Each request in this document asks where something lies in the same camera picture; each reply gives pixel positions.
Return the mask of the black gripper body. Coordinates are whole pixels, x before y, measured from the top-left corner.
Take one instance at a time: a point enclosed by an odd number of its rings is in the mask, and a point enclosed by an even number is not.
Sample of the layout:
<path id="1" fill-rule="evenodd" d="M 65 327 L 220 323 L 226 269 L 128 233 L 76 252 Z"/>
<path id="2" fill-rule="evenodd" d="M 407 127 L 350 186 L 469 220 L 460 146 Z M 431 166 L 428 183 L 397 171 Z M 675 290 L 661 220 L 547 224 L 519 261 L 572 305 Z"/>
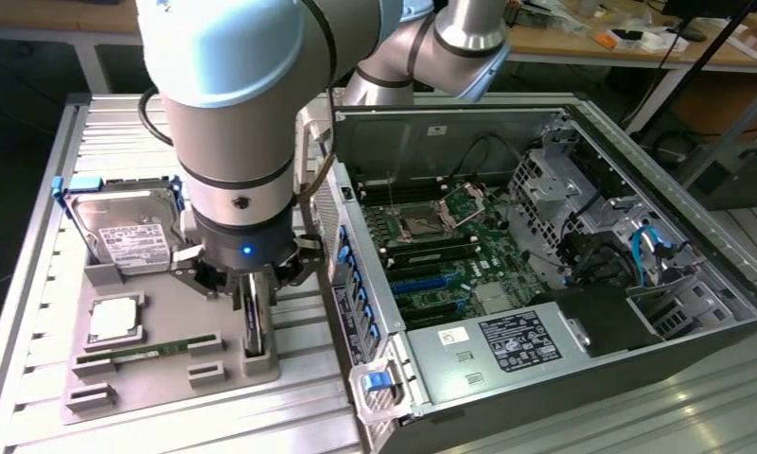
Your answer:
<path id="1" fill-rule="evenodd" d="M 201 259 L 218 269 L 258 271 L 282 264 L 296 253 L 292 207 L 269 220 L 246 226 L 218 224 L 197 210 L 193 217 L 204 246 Z"/>

